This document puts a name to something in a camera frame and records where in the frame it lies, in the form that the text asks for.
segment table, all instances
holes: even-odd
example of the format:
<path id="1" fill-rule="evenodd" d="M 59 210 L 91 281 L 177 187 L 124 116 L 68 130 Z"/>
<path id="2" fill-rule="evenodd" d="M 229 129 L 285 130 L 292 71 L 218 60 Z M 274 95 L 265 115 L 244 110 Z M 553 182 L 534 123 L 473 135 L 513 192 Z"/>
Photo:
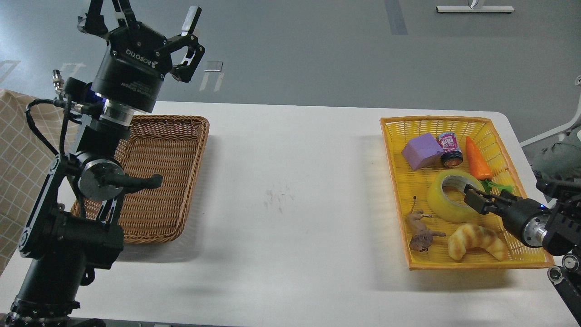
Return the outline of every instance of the table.
<path id="1" fill-rule="evenodd" d="M 409 271 L 379 118 L 492 119 L 529 197 L 544 202 L 497 112 L 158 102 L 210 121 L 188 223 L 127 246 L 81 287 L 74 317 L 227 326 L 576 326 L 546 269 Z M 69 193 L 61 194 L 72 203 Z M 0 278 L 7 311 L 30 261 Z"/>

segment orange carrot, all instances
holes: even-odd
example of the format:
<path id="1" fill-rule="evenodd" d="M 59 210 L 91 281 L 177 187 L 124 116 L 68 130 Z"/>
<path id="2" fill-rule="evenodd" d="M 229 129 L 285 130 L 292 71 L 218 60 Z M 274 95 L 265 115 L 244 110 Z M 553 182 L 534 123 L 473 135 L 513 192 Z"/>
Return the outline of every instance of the orange carrot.
<path id="1" fill-rule="evenodd" d="M 488 167 L 488 164 L 482 158 L 482 154 L 480 154 L 480 151 L 478 151 L 476 144 L 474 144 L 470 136 L 466 136 L 466 157 L 470 165 L 470 175 L 476 177 L 478 180 L 492 178 L 492 170 L 490 170 L 490 167 Z"/>

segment person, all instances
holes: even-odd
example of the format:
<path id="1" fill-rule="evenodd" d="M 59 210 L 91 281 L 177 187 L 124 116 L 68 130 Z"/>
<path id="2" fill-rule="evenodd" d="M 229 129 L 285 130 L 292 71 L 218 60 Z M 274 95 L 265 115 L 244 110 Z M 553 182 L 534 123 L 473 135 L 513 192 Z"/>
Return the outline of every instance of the person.
<path id="1" fill-rule="evenodd" d="M 581 178 L 581 125 L 562 141 L 542 149 L 533 158 L 531 169 L 537 179 L 574 182 Z"/>

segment tape roll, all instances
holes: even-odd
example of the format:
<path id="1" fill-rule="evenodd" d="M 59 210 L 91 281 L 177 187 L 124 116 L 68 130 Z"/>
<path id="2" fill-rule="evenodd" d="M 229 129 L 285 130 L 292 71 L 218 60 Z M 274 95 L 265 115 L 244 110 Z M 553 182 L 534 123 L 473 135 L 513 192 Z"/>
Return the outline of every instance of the tape roll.
<path id="1" fill-rule="evenodd" d="M 440 218 L 452 223 L 464 223 L 480 214 L 467 204 L 452 201 L 444 192 L 444 187 L 453 187 L 464 193 L 464 187 L 470 184 L 484 191 L 484 188 L 474 176 L 461 170 L 444 170 L 428 188 L 428 205 L 432 212 Z"/>

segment croissant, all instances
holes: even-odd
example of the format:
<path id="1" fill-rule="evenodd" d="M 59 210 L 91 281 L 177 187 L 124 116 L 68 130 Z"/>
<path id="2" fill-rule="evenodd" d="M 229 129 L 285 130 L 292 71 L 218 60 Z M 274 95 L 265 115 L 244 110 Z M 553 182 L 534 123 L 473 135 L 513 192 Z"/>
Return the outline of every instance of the croissant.
<path id="1" fill-rule="evenodd" d="M 456 261 L 462 260 L 466 249 L 473 247 L 485 249 L 499 261 L 508 258 L 507 246 L 488 228 L 467 223 L 448 238 L 448 254 Z"/>

